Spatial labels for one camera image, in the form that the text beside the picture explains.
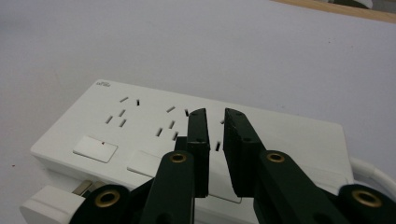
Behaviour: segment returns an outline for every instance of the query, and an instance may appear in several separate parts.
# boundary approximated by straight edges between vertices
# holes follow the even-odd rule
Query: white plug
[[[84,198],[52,186],[46,186],[21,207],[28,224],[69,223]]]

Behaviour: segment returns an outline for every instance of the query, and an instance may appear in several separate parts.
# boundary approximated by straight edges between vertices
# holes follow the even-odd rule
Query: white table surface
[[[29,150],[98,78],[337,122],[396,178],[395,24],[268,0],[3,0],[0,223],[78,184]]]

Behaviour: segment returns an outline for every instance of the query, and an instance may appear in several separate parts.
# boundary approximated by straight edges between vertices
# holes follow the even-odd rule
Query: electrical outlet
[[[257,223],[252,199],[233,193],[222,151],[224,109],[245,113],[267,149],[291,155],[321,188],[353,182],[340,125],[112,81],[96,81],[35,143],[50,169],[79,179],[134,189],[155,176],[161,157],[187,135],[190,112],[206,108],[210,139],[209,196],[196,199],[206,223]]]

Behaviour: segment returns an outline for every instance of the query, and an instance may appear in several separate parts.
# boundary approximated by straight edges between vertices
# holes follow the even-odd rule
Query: socket hole
[[[362,190],[355,189],[352,191],[353,198],[361,204],[364,204],[369,207],[380,207],[382,206],[381,200],[375,196],[373,193]]]
[[[171,156],[171,161],[172,162],[183,162],[187,159],[187,157],[183,154],[177,153],[177,154],[173,154]]]
[[[166,113],[169,113],[169,112],[171,112],[171,111],[174,110],[174,109],[175,109],[175,107],[172,106],[172,107],[170,107],[169,109],[166,110]]]
[[[216,145],[216,151],[219,151],[219,150],[220,150],[220,146],[221,146],[221,142],[218,141],[218,144]]]
[[[122,117],[122,115],[125,113],[125,110],[122,110],[119,114],[119,117]]]
[[[285,158],[278,154],[278,153],[270,153],[267,155],[267,159],[269,161],[273,161],[273,162],[283,162],[285,160]]]
[[[172,129],[174,125],[175,125],[175,121],[172,120],[171,124],[169,124],[169,129]]]
[[[103,191],[95,198],[98,207],[105,208],[115,204],[120,199],[120,193],[114,189]]]
[[[120,128],[122,128],[122,126],[125,124],[125,122],[126,122],[126,119],[124,119],[124,120],[121,122]]]
[[[120,103],[122,103],[122,102],[124,102],[124,101],[126,101],[126,100],[128,100],[128,96],[127,97],[125,97],[125,98],[123,98],[122,100],[120,100]]]
[[[112,119],[113,119],[113,116],[108,117],[108,119],[106,120],[106,124],[108,124]]]
[[[178,132],[175,132],[174,137],[172,138],[172,140],[176,141],[177,136],[178,136]]]
[[[163,131],[163,128],[160,128],[160,129],[158,130],[156,136],[159,137],[162,131]]]

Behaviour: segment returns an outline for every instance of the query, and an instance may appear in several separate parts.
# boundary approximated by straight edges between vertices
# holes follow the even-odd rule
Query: white power strip
[[[226,107],[246,114],[267,149],[288,153],[321,188],[353,183],[340,125],[112,81],[96,81],[35,143],[50,169],[134,189],[155,176],[161,157],[186,136],[190,112],[206,108],[209,197],[196,200],[206,223],[257,223],[251,199],[233,193],[222,152]]]

